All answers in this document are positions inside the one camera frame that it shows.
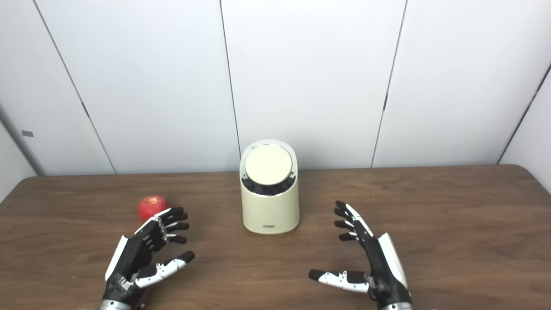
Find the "robot finger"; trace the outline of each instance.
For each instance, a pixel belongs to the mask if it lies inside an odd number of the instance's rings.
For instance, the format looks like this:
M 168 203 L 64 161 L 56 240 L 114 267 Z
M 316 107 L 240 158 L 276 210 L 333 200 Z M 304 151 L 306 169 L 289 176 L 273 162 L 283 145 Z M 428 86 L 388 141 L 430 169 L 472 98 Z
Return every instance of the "robot finger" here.
M 169 217 L 176 216 L 182 213 L 183 213 L 183 207 L 174 207 L 174 208 L 169 208 L 164 211 L 161 211 L 155 214 L 155 216 L 160 218 L 161 221 L 165 222 Z
M 177 215 L 173 215 L 169 218 L 167 218 L 166 220 L 163 220 L 163 224 L 164 225 L 170 225 L 172 223 L 175 223 L 175 222 L 178 222 L 178 221 L 185 221 L 187 220 L 187 213 L 180 213 L 180 214 L 177 214 Z
M 350 217 L 348 216 L 348 214 L 346 214 L 346 212 L 344 212 L 343 210 L 339 209 L 339 208 L 335 208 L 333 210 L 333 212 L 335 212 L 336 215 L 340 216 L 340 217 L 344 217 L 346 218 L 347 220 L 350 220 Z
M 144 288 L 151 284 L 163 281 L 170 275 L 173 275 L 178 270 L 184 268 L 195 258 L 192 251 L 187 251 L 177 258 L 169 259 L 161 264 L 149 265 L 138 270 L 138 277 L 134 283 Z
M 186 237 L 182 237 L 178 234 L 167 234 L 166 236 L 168 237 L 169 242 L 176 242 L 176 243 L 180 243 L 180 244 L 186 244 L 187 243 Z
M 358 240 L 358 236 L 354 232 L 343 233 L 339 235 L 341 241 Z
M 344 290 L 367 293 L 369 283 L 362 271 L 322 271 L 312 269 L 308 277 L 323 284 L 340 287 Z
M 335 221 L 335 226 L 338 228 L 346 228 L 351 232 L 354 231 L 354 225 L 352 225 L 349 221 Z
M 166 232 L 186 231 L 190 228 L 190 225 L 188 223 L 174 222 L 170 225 L 165 226 L 165 228 Z

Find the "panel seam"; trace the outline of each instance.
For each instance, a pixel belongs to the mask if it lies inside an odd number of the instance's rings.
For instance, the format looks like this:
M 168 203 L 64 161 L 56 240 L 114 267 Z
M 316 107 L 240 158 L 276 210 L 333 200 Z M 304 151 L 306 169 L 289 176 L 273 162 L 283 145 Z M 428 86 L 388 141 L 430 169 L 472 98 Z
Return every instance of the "panel seam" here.
M 239 160 L 241 160 L 241 143 L 239 143 L 239 128 L 237 126 L 237 112 L 235 111 L 234 86 L 231 82 L 230 56 L 228 54 L 228 42 L 226 40 L 226 26 L 224 24 L 224 12 L 222 10 L 222 0 L 220 3 L 220 18 L 222 19 L 222 32 L 224 34 L 224 47 L 226 48 L 226 62 L 228 63 L 228 77 L 230 79 L 231 104 L 234 109 L 235 134 L 237 136 L 237 150 L 239 151 Z
M 404 26 L 404 18 L 406 18 L 406 9 L 408 7 L 408 0 L 404 3 L 404 12 L 402 13 L 402 21 L 400 22 L 400 30 L 398 31 L 398 38 L 396 39 L 396 48 L 394 49 L 394 57 L 392 58 L 392 66 L 390 67 L 390 74 L 388 76 L 388 84 L 386 86 L 385 102 L 382 106 L 381 119 L 379 120 L 379 128 L 377 129 L 377 138 L 375 139 L 375 146 L 373 147 L 373 155 L 371 157 L 371 166 L 373 168 L 373 162 L 375 161 L 375 153 L 377 152 L 377 145 L 379 144 L 379 136 L 381 135 L 382 117 L 385 114 L 386 103 L 388 101 L 388 90 L 390 89 L 390 83 L 392 81 L 392 74 L 394 72 L 394 65 L 396 63 L 396 55 L 398 54 L 398 46 L 400 44 L 400 38 L 402 37 L 402 28 Z
M 35 5 L 36 10 L 38 11 L 38 14 L 40 15 L 40 19 L 42 19 L 42 23 L 44 24 L 44 27 L 46 28 L 46 31 L 48 32 L 48 35 L 50 36 L 50 40 L 52 40 L 53 46 L 55 47 L 55 49 L 57 51 L 57 54 L 60 57 L 61 63 L 63 64 L 63 67 L 65 68 L 65 72 L 69 76 L 69 80 L 71 81 L 71 84 L 73 85 L 74 91 L 77 93 L 78 100 L 80 100 L 80 104 L 81 104 L 82 108 L 84 109 L 84 112 L 86 113 L 86 116 L 90 120 L 90 123 L 92 124 L 92 128 L 94 129 L 94 132 L 96 133 L 96 136 L 98 137 L 98 140 L 100 141 L 101 148 L 104 150 L 105 156 L 107 157 L 107 160 L 109 161 L 109 165 L 111 165 L 111 168 L 113 169 L 113 172 L 115 174 L 117 174 L 117 170 L 115 169 L 115 166 L 113 165 L 113 162 L 111 161 L 111 158 L 109 157 L 109 154 L 107 153 L 107 150 L 105 149 L 105 145 L 103 144 L 103 141 L 101 140 L 101 137 L 98 134 L 98 130 L 96 129 L 96 126 L 94 125 L 94 122 L 92 121 L 92 118 L 90 117 L 90 114 L 88 113 L 88 110 L 87 110 L 86 106 L 84 105 L 84 101 L 82 100 L 82 97 L 80 96 L 80 92 L 78 91 L 78 88 L 74 84 L 73 77 L 71 76 L 71 73 L 69 72 L 69 69 L 67 68 L 67 64 L 65 63 L 65 60 L 63 59 L 63 56 L 61 56 L 61 52 L 60 52 L 59 48 L 57 47 L 56 41 L 53 39 L 50 28 L 46 24 L 46 20 L 44 19 L 44 16 L 42 15 L 42 12 L 40 11 L 38 3 L 36 3 L 36 0 L 33 0 L 33 3 Z

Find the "white wall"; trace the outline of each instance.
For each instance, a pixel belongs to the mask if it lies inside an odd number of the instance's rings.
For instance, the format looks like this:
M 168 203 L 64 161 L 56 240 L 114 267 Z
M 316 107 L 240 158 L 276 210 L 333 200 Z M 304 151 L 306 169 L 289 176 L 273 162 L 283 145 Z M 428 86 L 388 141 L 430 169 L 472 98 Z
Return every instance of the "white wall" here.
M 113 173 L 32 0 L 0 1 L 0 42 L 0 116 L 37 170 Z
M 218 0 L 38 0 L 117 173 L 237 170 Z
M 239 142 L 370 167 L 405 1 L 222 0 Z
M 551 63 L 545 0 L 37 5 L 101 138 L 33 1 L 1 1 L 0 119 L 48 175 L 237 170 L 264 138 L 302 169 L 494 164 Z
M 547 0 L 410 0 L 373 167 L 495 164 L 551 63 Z
M 21 180 L 34 175 L 29 162 L 0 122 L 0 202 Z
M 551 193 L 551 76 L 548 75 L 500 164 L 528 169 Z

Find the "robotic hand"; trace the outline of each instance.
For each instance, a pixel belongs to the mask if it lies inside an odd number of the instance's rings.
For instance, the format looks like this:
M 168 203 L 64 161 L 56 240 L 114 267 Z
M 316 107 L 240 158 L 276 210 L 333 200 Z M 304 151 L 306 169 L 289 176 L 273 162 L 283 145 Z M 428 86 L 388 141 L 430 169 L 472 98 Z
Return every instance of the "robotic hand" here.
M 187 251 L 161 264 L 150 265 L 153 254 L 167 243 L 187 242 L 186 238 L 171 234 L 188 229 L 188 223 L 179 222 L 186 219 L 182 207 L 170 208 L 152 216 L 132 238 L 121 237 L 105 273 L 107 285 L 100 310 L 136 309 L 147 286 L 162 281 L 195 258 L 192 251 Z
M 334 212 L 344 221 L 335 226 L 350 230 L 339 235 L 342 241 L 356 240 L 365 250 L 371 265 L 371 274 L 361 271 L 321 271 L 312 269 L 312 280 L 345 290 L 368 293 L 377 302 L 377 309 L 412 310 L 412 299 L 407 290 L 406 276 L 388 233 L 375 238 L 361 216 L 348 204 L 336 202 Z

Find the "black finger segment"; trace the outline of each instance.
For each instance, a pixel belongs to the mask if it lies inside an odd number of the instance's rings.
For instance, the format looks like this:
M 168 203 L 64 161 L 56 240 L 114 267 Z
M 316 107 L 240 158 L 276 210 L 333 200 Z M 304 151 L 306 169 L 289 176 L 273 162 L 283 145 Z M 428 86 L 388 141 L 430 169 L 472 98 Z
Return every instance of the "black finger segment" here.
M 175 235 L 175 236 L 170 236 L 169 241 L 180 243 L 180 244 L 186 244 L 187 239 L 186 239 L 186 237 L 182 237 L 180 235 Z
M 157 267 L 155 265 L 149 265 L 138 269 L 138 278 L 152 277 L 157 274 Z
M 308 277 L 311 278 L 314 281 L 318 281 L 322 275 L 325 274 L 325 271 L 312 269 L 310 272 L 308 272 Z
M 342 209 L 342 210 L 347 210 L 348 208 L 346 207 L 346 203 L 345 202 L 342 202 L 341 200 L 337 200 L 335 201 L 335 205 L 337 205 L 337 207 L 339 209 Z
M 356 240 L 356 237 L 349 233 L 343 233 L 339 235 L 339 239 L 341 241 L 350 241 L 350 240 Z
M 178 214 L 178 215 L 175 215 L 175 216 L 171 216 L 171 217 L 167 218 L 166 220 L 164 220 L 163 222 L 165 223 L 165 225 L 169 225 L 169 224 L 172 224 L 174 222 L 184 221 L 184 220 L 187 220 L 187 213 L 181 213 L 181 214 Z
M 190 228 L 188 223 L 176 223 L 166 227 L 166 232 L 185 231 Z
M 346 280 L 348 281 L 348 283 L 353 283 L 353 284 L 367 282 L 367 280 L 365 279 L 365 272 L 363 271 L 347 271 Z
M 174 207 L 174 208 L 170 208 L 167 212 L 159 215 L 159 218 L 162 221 L 164 221 L 164 220 L 168 219 L 171 216 L 176 216 L 176 215 L 182 214 L 182 213 L 183 213 L 183 207 Z
M 178 259 L 181 259 L 185 261 L 186 263 L 190 263 L 195 258 L 195 253 L 193 251 L 187 251 L 183 253 L 182 255 L 178 256 Z
M 346 228 L 350 231 L 354 231 L 354 227 L 351 227 L 350 225 L 346 224 L 344 221 L 335 221 L 335 226 L 338 228 Z
M 333 212 L 335 212 L 335 214 L 340 216 L 340 217 L 348 218 L 348 215 L 343 210 L 341 210 L 339 208 L 335 208 L 333 210 Z

